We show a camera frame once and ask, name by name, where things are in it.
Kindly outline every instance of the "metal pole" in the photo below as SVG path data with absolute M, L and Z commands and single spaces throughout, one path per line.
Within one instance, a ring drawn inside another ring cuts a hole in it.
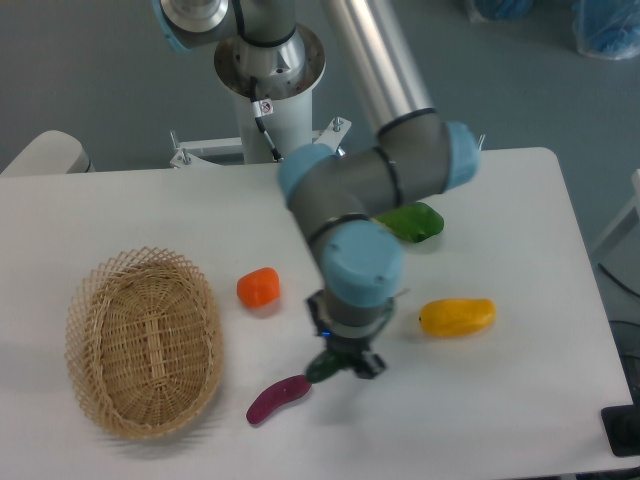
M 323 5 L 376 132 L 433 108 L 387 0 L 323 0 Z

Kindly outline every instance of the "white chair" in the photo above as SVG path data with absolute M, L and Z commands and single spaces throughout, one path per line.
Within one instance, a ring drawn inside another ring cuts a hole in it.
M 0 173 L 0 177 L 26 177 L 95 172 L 78 140 L 50 130 L 39 135 Z
M 618 212 L 591 245 L 591 256 L 609 251 L 640 221 L 640 169 L 631 176 L 635 195 Z

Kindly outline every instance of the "metal bracket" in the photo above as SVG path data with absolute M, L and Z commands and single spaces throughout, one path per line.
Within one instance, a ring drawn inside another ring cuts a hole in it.
M 313 142 L 329 145 L 337 155 L 343 157 L 344 150 L 340 143 L 351 128 L 351 122 L 342 117 L 336 117 L 325 130 L 313 132 Z M 216 163 L 208 162 L 199 157 L 217 157 L 242 154 L 242 141 L 240 137 L 218 138 L 214 140 L 197 140 L 194 142 L 180 142 L 175 130 L 169 132 L 173 144 L 174 156 L 170 160 L 173 168 L 216 166 Z
M 344 155 L 344 151 L 340 154 L 340 144 L 344 136 L 349 132 L 351 122 L 346 118 L 335 117 L 331 120 L 329 126 L 322 132 L 322 135 L 314 143 L 324 143 L 331 147 L 331 150 L 337 152 L 340 156 Z
M 183 169 L 183 168 L 209 168 L 209 167 L 222 167 L 222 165 L 218 165 L 216 163 L 207 162 L 195 155 L 188 153 L 186 151 L 178 151 L 173 156 L 173 158 L 169 161 L 169 164 L 175 169 Z

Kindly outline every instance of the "orange toy vegetable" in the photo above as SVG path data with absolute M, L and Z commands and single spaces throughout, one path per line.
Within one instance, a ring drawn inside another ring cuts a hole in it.
M 280 297 L 280 278 L 273 268 L 261 268 L 238 280 L 238 298 L 247 308 L 259 308 Z
M 470 335 L 491 325 L 496 306 L 488 298 L 448 298 L 427 303 L 420 311 L 420 325 L 436 337 Z

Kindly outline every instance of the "cable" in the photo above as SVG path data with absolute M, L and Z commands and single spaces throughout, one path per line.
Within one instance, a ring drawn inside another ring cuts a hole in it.
M 640 298 L 640 293 L 638 293 L 635 290 L 632 290 L 631 288 L 627 287 L 624 283 L 622 283 L 620 280 L 618 280 L 616 277 L 614 277 L 613 274 L 609 270 L 607 270 L 604 265 L 599 263 L 598 267 L 600 268 L 600 270 L 602 270 L 602 273 L 604 273 L 607 277 L 609 277 L 613 283 L 618 285 L 625 292 L 627 292 L 630 295 L 633 295 L 634 297 Z
M 250 90 L 249 90 L 249 100 L 251 101 L 252 104 L 256 104 L 257 102 L 259 102 L 258 94 L 257 94 L 258 79 L 256 77 L 250 77 L 249 82 L 251 84 Z M 258 130 L 260 130 L 260 133 L 262 133 L 265 140 L 267 141 L 267 145 L 269 145 L 269 149 L 271 150 L 271 155 L 273 155 L 273 161 L 281 162 L 282 155 L 274 145 L 273 140 L 271 139 L 271 135 L 269 135 L 269 132 L 267 132 L 267 129 L 264 126 L 264 122 L 262 121 L 262 118 L 259 116 L 258 113 L 255 114 L 255 119 L 256 119 L 256 125 L 258 126 Z

